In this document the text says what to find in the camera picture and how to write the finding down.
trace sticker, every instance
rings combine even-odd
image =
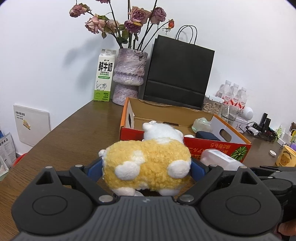
[[[27,127],[29,130],[30,130],[30,125],[28,124],[28,122],[26,122],[25,120],[23,121],[23,125],[25,126],[25,127]]]

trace pink rose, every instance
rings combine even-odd
[[[101,3],[108,3],[109,2],[109,0],[96,0],[96,1],[101,2]]]
[[[142,25],[147,23],[148,18],[151,15],[151,12],[145,10],[144,8],[138,8],[133,6],[131,12],[128,13],[131,16],[133,22],[139,22]]]
[[[98,15],[95,14],[92,18],[88,20],[88,22],[86,22],[85,26],[90,32],[98,34],[99,30],[102,32],[104,31],[105,24],[105,20],[98,19]]]
[[[151,23],[159,24],[160,22],[164,22],[166,17],[166,13],[161,7],[157,7],[154,9],[152,13],[152,17],[150,18]]]
[[[74,5],[73,8],[71,8],[69,14],[71,17],[78,17],[80,16],[81,14],[85,14],[87,11],[87,9],[85,7],[82,7],[82,5],[80,4],[77,4],[77,5]]]
[[[117,33],[117,28],[116,28],[116,25],[115,25],[115,21],[113,19],[107,20],[105,26],[106,26],[105,31],[107,33],[109,33],[109,34],[112,33],[112,32]]]
[[[124,22],[124,26],[127,28],[128,31],[138,34],[140,32],[141,26],[136,25],[136,24],[134,24],[132,20],[127,20]]]

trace mug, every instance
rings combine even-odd
[[[284,146],[276,165],[278,167],[296,167],[296,152],[289,146]]]

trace vase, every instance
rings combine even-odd
[[[124,105],[126,98],[137,98],[139,87],[134,85],[121,85],[117,84],[115,86],[112,101],[118,105]]]
[[[119,49],[113,81],[122,85],[142,85],[147,57],[146,52],[127,48]]]
[[[139,86],[144,83],[147,57],[146,52],[119,49],[113,76],[113,81],[118,83],[113,95],[114,103],[124,105],[127,97],[138,96]]]

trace blue gripper pad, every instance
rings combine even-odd
[[[209,172],[209,167],[207,167],[200,161],[196,160],[195,158],[191,158],[190,172],[192,178],[197,182]]]
[[[84,173],[94,182],[97,182],[102,176],[103,160],[101,157],[84,167]]]

